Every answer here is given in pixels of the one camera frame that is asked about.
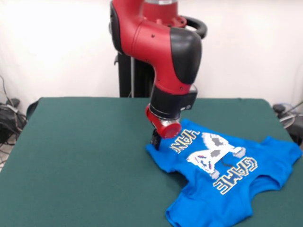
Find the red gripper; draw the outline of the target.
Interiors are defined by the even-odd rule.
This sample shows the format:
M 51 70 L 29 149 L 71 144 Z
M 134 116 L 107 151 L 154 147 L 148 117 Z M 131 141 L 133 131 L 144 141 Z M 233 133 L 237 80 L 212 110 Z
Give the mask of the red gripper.
M 151 144 L 159 150 L 161 140 L 176 137 L 182 129 L 180 118 L 177 119 L 164 119 L 152 113 L 151 105 L 148 104 L 145 108 L 145 114 L 149 122 L 153 125 L 154 130 L 151 136 Z

